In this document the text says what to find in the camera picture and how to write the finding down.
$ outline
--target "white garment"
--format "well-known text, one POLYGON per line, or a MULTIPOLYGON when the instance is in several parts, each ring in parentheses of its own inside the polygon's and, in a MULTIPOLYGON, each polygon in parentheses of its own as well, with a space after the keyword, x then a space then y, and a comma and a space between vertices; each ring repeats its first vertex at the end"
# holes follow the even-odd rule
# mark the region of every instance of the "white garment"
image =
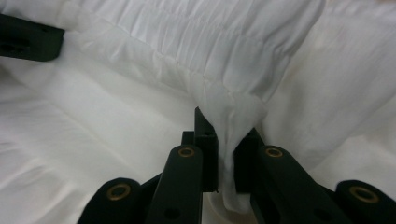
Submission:
POLYGON ((253 222, 224 209, 248 209, 233 194, 230 153, 267 108, 266 143, 320 184, 356 178, 396 198, 394 2, 328 1, 276 90, 321 7, 0 1, 4 14, 66 29, 53 62, 0 59, 0 222, 75 223, 107 180, 150 179, 193 130, 196 105, 226 159, 224 197, 205 199, 204 223, 253 222))

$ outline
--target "white cloth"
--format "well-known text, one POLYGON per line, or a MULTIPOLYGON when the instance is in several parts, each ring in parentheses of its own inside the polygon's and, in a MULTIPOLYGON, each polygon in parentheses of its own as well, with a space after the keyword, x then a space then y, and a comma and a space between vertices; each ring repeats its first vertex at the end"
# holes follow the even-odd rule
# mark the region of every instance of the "white cloth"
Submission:
POLYGON ((267 108, 265 141, 320 184, 357 178, 396 198, 394 2, 328 1, 276 90, 322 7, 0 1, 2 13, 66 29, 53 62, 0 59, 0 221, 75 223, 107 180, 148 180, 193 129, 196 105, 219 134, 225 171, 204 223, 253 222, 224 209, 248 210, 233 193, 230 155, 267 108))

